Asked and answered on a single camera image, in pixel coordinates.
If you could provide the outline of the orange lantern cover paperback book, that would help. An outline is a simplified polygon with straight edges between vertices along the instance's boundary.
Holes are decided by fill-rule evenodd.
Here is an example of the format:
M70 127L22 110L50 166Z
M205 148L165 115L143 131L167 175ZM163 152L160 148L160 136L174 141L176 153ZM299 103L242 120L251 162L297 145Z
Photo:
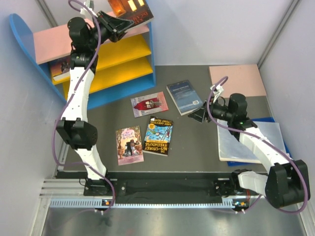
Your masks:
M108 0L108 3L117 18L134 22L127 31L146 25L154 18L145 0Z

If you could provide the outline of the blue treehouse paperback book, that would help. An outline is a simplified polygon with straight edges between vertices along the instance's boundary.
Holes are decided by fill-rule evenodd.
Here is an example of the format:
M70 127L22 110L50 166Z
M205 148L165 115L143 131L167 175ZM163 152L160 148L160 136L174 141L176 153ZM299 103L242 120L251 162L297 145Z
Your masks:
M142 150L146 153L168 156L173 121L150 116Z

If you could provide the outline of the pink purple paperback book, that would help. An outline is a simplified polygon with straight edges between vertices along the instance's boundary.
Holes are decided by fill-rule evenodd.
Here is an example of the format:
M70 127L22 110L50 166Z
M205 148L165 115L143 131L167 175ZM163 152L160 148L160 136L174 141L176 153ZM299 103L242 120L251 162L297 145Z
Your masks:
M118 165L144 162L140 126L116 130Z

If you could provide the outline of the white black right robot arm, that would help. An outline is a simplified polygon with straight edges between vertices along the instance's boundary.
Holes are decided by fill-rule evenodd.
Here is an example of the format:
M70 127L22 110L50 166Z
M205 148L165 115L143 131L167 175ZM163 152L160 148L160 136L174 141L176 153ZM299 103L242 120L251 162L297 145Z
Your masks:
M230 176L230 190L237 195L251 190L265 196L274 208L303 203L311 198L307 164L292 160L260 132L258 126L247 116L244 95L234 93L228 104L221 105L213 97L188 115L200 123L212 118L224 120L229 133L246 146L267 171L266 175L247 169L235 170Z

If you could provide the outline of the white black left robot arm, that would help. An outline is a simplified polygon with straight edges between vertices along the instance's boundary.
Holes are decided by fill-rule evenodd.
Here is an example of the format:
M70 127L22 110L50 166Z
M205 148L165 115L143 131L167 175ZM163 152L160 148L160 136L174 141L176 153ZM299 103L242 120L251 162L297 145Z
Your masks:
M97 128L88 122L89 91L95 77L98 52L106 40L117 42L123 38L134 22L112 17L102 11L93 16L91 27L83 18L74 17L67 27L71 42L70 87L67 103L59 118L56 131L63 141L80 156L87 170L86 196L102 196L112 190L106 180L106 167L102 163L96 142Z

